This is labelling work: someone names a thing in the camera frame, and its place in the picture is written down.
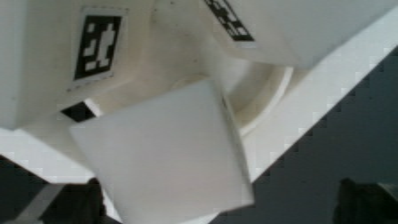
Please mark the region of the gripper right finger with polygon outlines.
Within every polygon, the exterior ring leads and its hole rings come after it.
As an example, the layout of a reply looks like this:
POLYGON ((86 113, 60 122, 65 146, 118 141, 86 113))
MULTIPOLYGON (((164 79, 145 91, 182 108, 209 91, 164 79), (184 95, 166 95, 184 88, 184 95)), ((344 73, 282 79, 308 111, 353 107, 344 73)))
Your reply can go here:
POLYGON ((398 224, 398 184, 340 180, 333 224, 398 224))

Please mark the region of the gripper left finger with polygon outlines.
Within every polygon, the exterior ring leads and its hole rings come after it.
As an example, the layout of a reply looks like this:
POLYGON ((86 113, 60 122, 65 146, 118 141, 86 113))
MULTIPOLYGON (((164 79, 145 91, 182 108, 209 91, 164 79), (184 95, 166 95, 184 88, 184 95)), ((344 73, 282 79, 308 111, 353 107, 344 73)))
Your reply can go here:
POLYGON ((24 206, 13 224, 118 224, 106 214, 101 184, 49 184, 24 206))

